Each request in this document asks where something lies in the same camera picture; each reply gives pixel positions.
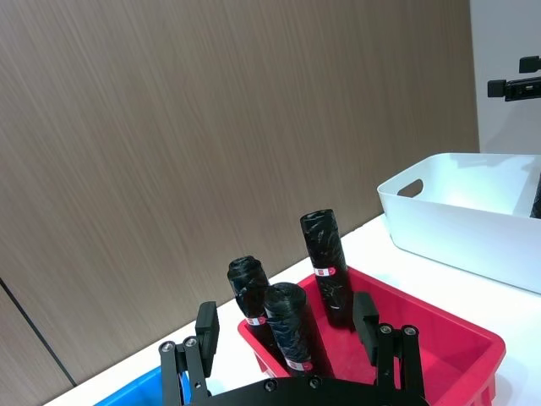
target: white wall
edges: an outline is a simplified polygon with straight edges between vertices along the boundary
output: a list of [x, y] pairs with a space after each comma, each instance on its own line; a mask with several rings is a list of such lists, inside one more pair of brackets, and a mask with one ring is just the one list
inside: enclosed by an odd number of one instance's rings
[[541, 154], [541, 99], [487, 97], [487, 81], [519, 74], [518, 61], [541, 56], [541, 0], [471, 0], [481, 152]]

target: black mount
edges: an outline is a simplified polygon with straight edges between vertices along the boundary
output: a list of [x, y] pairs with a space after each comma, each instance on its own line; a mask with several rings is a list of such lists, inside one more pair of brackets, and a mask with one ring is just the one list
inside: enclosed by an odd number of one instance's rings
[[[380, 315], [367, 293], [355, 293], [353, 321], [370, 363], [376, 368], [374, 385], [319, 376], [271, 378], [211, 396], [205, 378], [210, 376], [220, 327], [216, 302], [205, 302], [195, 322], [196, 336], [186, 338], [182, 344], [167, 341], [160, 345], [163, 405], [429, 406], [424, 400], [418, 329], [403, 326], [397, 330], [379, 323]], [[400, 361], [400, 389], [394, 382], [395, 357]], [[233, 368], [232, 373], [242, 373]], [[184, 402], [179, 379], [185, 371], [189, 374], [190, 403]]]
[[[532, 74], [541, 69], [539, 57], [524, 57], [519, 63], [520, 74]], [[541, 97], [541, 77], [520, 80], [489, 80], [489, 97], [504, 97], [506, 102]]]

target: screw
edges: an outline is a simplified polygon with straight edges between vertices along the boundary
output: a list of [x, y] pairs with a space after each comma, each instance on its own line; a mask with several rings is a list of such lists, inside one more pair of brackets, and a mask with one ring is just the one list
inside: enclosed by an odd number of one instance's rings
[[318, 387], [321, 386], [321, 378], [319, 378], [318, 376], [312, 376], [308, 384], [310, 385], [312, 389], [317, 389]]
[[168, 353], [174, 348], [174, 345], [172, 343], [165, 343], [161, 346], [161, 351], [163, 353]]
[[390, 332], [392, 332], [392, 328], [384, 324], [383, 326], [380, 327], [380, 331], [383, 332], [384, 334], [389, 334]]
[[195, 344], [197, 344], [197, 340], [195, 338], [189, 338], [186, 340], [186, 347], [193, 347]]
[[415, 334], [417, 334], [417, 330], [415, 330], [413, 327], [406, 327], [404, 329], [404, 332], [408, 335], [408, 336], [414, 336]]
[[268, 379], [263, 384], [263, 387], [267, 392], [272, 392], [278, 387], [278, 382], [276, 382], [274, 379]]

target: blue plastic bin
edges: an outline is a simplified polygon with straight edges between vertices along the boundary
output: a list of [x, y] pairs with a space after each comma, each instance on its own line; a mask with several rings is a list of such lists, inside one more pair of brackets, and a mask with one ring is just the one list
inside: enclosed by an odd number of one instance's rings
[[[189, 381], [183, 374], [184, 401], [189, 402]], [[96, 406], [162, 406], [161, 368], [157, 367], [103, 399]]]

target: basket handle hole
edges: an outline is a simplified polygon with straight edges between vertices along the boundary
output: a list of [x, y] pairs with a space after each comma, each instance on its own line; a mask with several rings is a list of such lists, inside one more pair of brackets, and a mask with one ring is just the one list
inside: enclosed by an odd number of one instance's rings
[[398, 190], [398, 195], [403, 197], [415, 197], [423, 191], [423, 181], [421, 179], [414, 180], [409, 185]]

